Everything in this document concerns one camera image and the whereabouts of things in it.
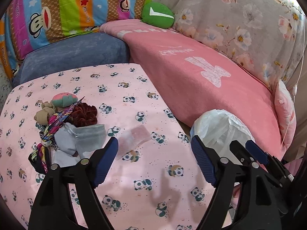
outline colorful striped quilt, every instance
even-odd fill
[[[13,0],[0,21],[0,60],[9,78],[25,56],[49,43],[98,31],[113,20],[140,19],[151,0]]]

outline white cable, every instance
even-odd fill
[[[282,138],[281,148],[282,148],[282,145],[284,144],[284,140],[285,140],[285,137],[286,137],[286,134],[287,134],[287,131],[288,131],[289,125],[290,125],[291,115],[292,115],[292,113],[293,113],[293,109],[294,109],[295,96],[296,96],[296,93],[297,93],[297,85],[298,85],[298,81],[300,80],[300,75],[302,74],[302,69],[303,69],[303,62],[304,62],[304,50],[305,50],[305,22],[304,22],[304,19],[305,19],[305,18],[304,18],[304,12],[303,12],[303,28],[304,28],[304,38],[303,38],[303,39],[304,39],[304,40],[303,40],[302,65],[300,66],[300,74],[298,75],[297,82],[296,82],[296,84],[294,85],[293,90],[292,90],[292,95],[293,95],[293,104],[292,104],[291,111],[290,111],[290,117],[289,117],[288,126],[287,126],[287,129],[286,129],[285,135],[284,135],[284,137]]]

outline blue cushion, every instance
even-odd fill
[[[13,86],[74,68],[127,63],[129,57],[127,44],[111,35],[78,35],[27,54],[13,80]]]

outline metal screw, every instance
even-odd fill
[[[89,163],[89,160],[87,158],[83,158],[80,162],[82,165],[86,165]]]
[[[222,157],[222,158],[220,159],[220,161],[221,161],[221,163],[223,163],[223,164],[227,164],[227,163],[228,163],[228,159],[227,159],[226,157]]]
[[[252,167],[255,168],[255,169],[259,168],[259,164],[256,163],[256,162],[253,162],[251,165],[252,165]]]
[[[58,166],[59,166],[59,165],[57,165],[57,164],[55,163],[55,164],[51,165],[50,169],[56,170]]]

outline bed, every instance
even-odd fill
[[[125,130],[142,124],[151,134],[148,142],[128,153],[132,159],[125,155],[115,160],[105,182],[96,189],[113,227],[175,230],[183,225],[196,229],[214,188],[202,176],[188,138],[137,64],[54,73],[11,92],[0,117],[0,193],[20,223],[27,228],[44,178],[27,159],[40,141],[33,115],[40,109],[40,101],[51,100],[61,92],[85,96],[83,102],[96,106],[98,123],[105,124],[108,133],[105,143],[111,136],[118,138]],[[70,192],[78,223],[86,226],[76,189],[70,186]],[[108,204],[108,198],[116,203]],[[225,223],[230,222],[228,215]]]

